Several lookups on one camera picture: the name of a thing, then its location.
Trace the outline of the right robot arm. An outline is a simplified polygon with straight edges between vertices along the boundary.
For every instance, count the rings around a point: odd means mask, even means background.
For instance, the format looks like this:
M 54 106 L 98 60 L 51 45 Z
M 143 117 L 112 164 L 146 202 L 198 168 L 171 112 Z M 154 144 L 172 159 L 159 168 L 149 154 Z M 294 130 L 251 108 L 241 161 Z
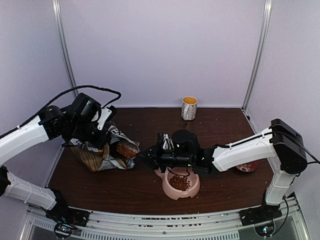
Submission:
M 200 176 L 211 176 L 233 167 L 267 158 L 278 158 L 277 168 L 265 191 L 263 205 L 256 210 L 259 220 L 268 220 L 281 203 L 296 175 L 308 165 L 302 136 L 281 119 L 273 119 L 270 127 L 229 144 L 202 148 L 197 135 L 177 130 L 169 137 L 157 135 L 157 142 L 136 156 L 154 170 L 191 168 Z

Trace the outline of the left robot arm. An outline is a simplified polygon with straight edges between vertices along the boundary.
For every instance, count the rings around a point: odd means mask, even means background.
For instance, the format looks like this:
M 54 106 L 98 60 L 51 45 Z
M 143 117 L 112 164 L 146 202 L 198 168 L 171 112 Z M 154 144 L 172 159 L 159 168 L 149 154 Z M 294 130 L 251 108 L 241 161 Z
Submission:
M 58 222 L 73 220 L 72 210 L 63 194 L 56 189 L 37 185 L 17 175 L 8 167 L 14 159 L 36 162 L 45 154 L 38 146 L 43 146 L 56 138 L 64 140 L 67 146 L 71 140 L 89 143 L 102 149 L 110 139 L 109 120 L 115 113 L 113 106 L 102 106 L 92 97 L 81 93 L 65 106 L 53 104 L 44 106 L 35 116 L 17 126 L 0 138 L 0 195 L 13 198 L 43 209 L 47 217 Z

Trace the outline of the pink double pet bowl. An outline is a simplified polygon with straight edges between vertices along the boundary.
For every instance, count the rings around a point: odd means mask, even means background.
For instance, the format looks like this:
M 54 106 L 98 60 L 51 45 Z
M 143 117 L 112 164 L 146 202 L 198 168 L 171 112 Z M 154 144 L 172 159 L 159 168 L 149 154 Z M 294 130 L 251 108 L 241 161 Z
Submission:
M 165 172 L 160 169 L 154 171 L 162 180 L 163 192 L 171 199 L 195 197 L 201 187 L 201 181 L 191 168 L 175 167 L 167 168 Z

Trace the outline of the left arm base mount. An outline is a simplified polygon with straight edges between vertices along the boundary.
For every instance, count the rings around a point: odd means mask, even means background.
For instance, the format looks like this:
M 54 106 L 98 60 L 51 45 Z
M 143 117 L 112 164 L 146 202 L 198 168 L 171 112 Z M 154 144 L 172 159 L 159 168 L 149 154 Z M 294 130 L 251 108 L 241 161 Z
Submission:
M 79 227 L 86 227 L 90 213 L 86 210 L 67 208 L 64 210 L 46 210 L 45 216 L 55 222 L 54 234 L 60 239 L 70 237 Z

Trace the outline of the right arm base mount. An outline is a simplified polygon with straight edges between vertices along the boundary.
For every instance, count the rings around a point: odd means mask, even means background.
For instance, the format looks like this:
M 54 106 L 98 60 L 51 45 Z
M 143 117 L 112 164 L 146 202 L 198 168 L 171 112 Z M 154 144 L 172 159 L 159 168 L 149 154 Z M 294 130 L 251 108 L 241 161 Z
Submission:
M 266 209 L 262 206 L 247 208 L 239 212 L 242 226 L 253 225 L 255 233 L 263 238 L 271 237 L 276 232 L 274 220 L 281 216 L 280 210 Z

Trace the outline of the brown pet food bag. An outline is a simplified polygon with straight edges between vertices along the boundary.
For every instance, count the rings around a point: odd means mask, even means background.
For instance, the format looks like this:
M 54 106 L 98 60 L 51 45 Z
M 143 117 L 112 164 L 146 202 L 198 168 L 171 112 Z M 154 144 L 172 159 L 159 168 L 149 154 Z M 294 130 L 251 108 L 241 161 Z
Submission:
M 104 148 L 97 149 L 88 142 L 81 142 L 73 138 L 69 148 L 77 161 L 91 172 L 110 169 L 129 170 L 135 166 L 134 158 L 127 159 L 116 151 L 117 145 L 125 145 L 139 153 L 139 143 L 129 139 L 113 122 L 108 123 L 110 142 Z

